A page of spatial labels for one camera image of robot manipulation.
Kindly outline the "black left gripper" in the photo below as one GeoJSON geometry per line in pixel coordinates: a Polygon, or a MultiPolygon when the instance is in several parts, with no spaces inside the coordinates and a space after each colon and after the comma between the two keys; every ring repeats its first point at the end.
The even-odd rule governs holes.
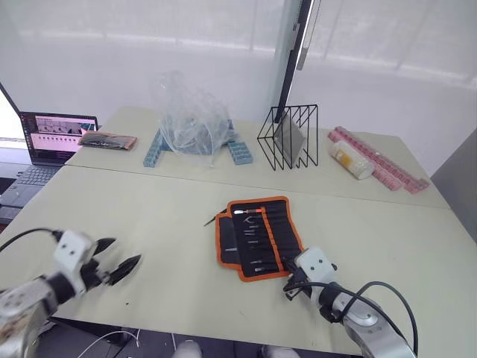
{"type": "MultiPolygon", "coordinates": [[[[96,241],[96,248],[93,256],[100,254],[109,248],[116,238],[107,237],[101,238],[96,241]]],[[[127,258],[125,261],[119,264],[118,268],[110,273],[107,271],[101,271],[99,262],[95,259],[91,259],[88,263],[82,265],[80,269],[80,276],[84,283],[86,290],[92,290],[100,285],[116,285],[119,281],[126,278],[138,265],[141,260],[141,255],[136,255],[127,258]]]]}

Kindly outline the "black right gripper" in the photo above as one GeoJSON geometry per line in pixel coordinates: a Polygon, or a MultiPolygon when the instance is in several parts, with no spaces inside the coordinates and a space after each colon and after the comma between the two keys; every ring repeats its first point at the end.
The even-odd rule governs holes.
{"type": "Polygon", "coordinates": [[[300,293],[303,293],[306,297],[312,296],[312,288],[304,286],[308,282],[306,274],[302,270],[298,270],[298,267],[293,258],[282,257],[281,258],[283,268],[288,272],[288,281],[283,287],[286,298],[292,301],[300,293]]]}

